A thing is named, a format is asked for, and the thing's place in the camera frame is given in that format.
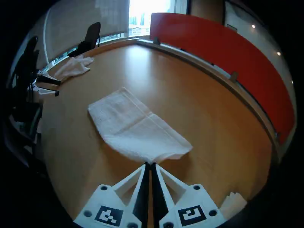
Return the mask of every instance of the glass window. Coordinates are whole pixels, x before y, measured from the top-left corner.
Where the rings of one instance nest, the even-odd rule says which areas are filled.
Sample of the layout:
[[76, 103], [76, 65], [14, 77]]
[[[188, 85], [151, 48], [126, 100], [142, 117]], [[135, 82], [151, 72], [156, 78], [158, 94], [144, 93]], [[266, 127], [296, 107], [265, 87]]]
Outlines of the glass window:
[[172, 8], [171, 0], [130, 0], [129, 36], [149, 35], [151, 14], [173, 12]]

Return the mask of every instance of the black chair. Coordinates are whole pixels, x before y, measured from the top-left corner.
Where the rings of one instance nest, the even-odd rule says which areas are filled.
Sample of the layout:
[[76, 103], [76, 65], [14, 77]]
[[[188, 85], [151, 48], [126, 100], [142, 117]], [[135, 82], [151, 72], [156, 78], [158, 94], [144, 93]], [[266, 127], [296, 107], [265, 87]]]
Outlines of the black chair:
[[72, 51], [71, 53], [69, 53], [68, 56], [75, 57], [75, 56], [81, 55], [82, 53], [85, 53], [86, 51], [94, 49], [98, 38], [100, 41], [100, 35], [99, 35], [100, 27], [101, 27], [100, 22], [96, 22], [96, 23], [90, 25], [90, 27], [87, 30], [87, 34], [85, 36], [84, 41], [82, 41], [78, 45], [78, 47], [75, 51]]

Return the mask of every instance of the window blind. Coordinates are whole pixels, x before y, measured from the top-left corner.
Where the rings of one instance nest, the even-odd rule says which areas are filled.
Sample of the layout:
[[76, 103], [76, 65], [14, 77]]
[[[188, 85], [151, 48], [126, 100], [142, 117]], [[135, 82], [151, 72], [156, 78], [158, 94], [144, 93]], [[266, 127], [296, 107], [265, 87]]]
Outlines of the window blind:
[[101, 23], [100, 35], [128, 31], [129, 0], [62, 0], [50, 9], [46, 23], [49, 62], [84, 40], [88, 27]]

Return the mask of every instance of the red panel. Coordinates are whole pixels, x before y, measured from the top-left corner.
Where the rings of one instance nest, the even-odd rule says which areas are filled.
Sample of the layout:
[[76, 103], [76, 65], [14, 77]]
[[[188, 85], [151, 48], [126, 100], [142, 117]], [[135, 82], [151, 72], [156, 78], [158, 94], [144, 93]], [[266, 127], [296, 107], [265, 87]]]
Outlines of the red panel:
[[182, 48], [228, 73], [259, 102], [280, 133], [280, 143], [295, 121], [287, 89], [272, 63], [236, 32], [203, 18], [173, 13], [153, 13], [150, 39]]

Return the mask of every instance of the folded towel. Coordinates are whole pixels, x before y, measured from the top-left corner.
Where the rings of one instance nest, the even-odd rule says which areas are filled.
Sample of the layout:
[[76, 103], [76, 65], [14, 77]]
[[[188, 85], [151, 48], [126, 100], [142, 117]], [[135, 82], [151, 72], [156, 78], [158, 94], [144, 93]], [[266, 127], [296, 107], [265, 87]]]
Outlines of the folded towel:
[[229, 220], [237, 213], [239, 213], [247, 204], [247, 201], [239, 193], [231, 192], [229, 196], [226, 196], [220, 211], [224, 218]]
[[54, 74], [54, 78], [64, 81], [69, 77], [84, 74], [90, 70], [87, 66], [90, 65], [93, 60], [94, 58], [91, 57], [83, 58], [82, 55], [77, 58], [72, 57], [65, 65], [60, 67], [60, 69]]
[[139, 162], [179, 159], [191, 144], [152, 113], [126, 88], [89, 105], [89, 113], [104, 141]]

